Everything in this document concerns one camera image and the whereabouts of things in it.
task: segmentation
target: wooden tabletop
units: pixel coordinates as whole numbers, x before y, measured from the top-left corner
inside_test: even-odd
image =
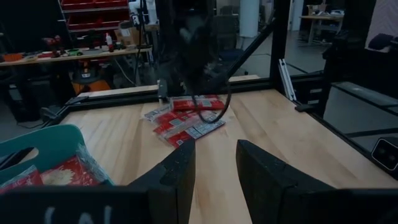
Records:
[[[126,185],[172,151],[142,115],[158,103],[70,113],[93,157],[115,183]],[[398,181],[276,90],[234,94],[227,123],[196,144],[196,181],[190,223],[251,223],[239,184],[235,151],[247,139],[299,170],[336,188],[396,188]]]
[[[302,19],[343,20],[344,16],[300,16]]]
[[[148,52],[151,51],[152,48],[141,49],[140,52]],[[134,50],[115,50],[114,52],[102,52],[100,54],[94,55],[81,55],[81,56],[67,56],[67,57],[57,57],[57,58],[38,58],[37,60],[26,60],[25,58],[15,61],[15,62],[2,62],[0,63],[0,67],[2,66],[12,66],[12,65],[29,65],[35,63],[48,63],[48,62],[61,62],[67,60],[80,60],[80,59],[88,59],[88,58],[99,58],[99,57],[112,57],[118,55],[127,55],[127,54],[136,54],[138,53],[138,49]]]

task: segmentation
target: teal basket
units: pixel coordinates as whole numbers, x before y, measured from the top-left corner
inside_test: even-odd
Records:
[[[54,168],[76,154],[85,146],[80,130],[71,124],[62,124],[33,131],[0,143],[0,157],[34,147],[39,154],[33,159],[0,171],[0,184],[35,165],[40,173]]]

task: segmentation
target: red storage bin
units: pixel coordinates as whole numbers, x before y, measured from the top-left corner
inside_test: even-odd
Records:
[[[96,0],[95,7],[97,8],[107,8],[107,7],[123,7],[127,6],[126,0]]]
[[[93,16],[70,16],[68,28],[70,30],[95,29],[101,27],[101,20]]]
[[[101,16],[102,27],[117,27],[120,22],[128,21],[129,13],[112,12]]]
[[[92,9],[95,8],[95,0],[62,0],[63,10]]]

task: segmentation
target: cardboard box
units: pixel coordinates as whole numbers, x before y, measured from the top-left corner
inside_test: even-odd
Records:
[[[124,45],[139,45],[139,31],[134,27],[134,28],[128,28],[128,29],[117,29],[114,31],[116,34],[116,40],[118,42],[121,42],[122,40],[124,41]],[[145,45],[145,38],[144,35],[141,37],[141,44]]]

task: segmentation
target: chair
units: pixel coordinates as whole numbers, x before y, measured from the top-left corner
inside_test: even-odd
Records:
[[[243,53],[243,49],[237,49],[237,33],[235,29],[234,16],[215,16],[213,19],[213,30],[217,36],[218,56],[224,65],[232,64]]]

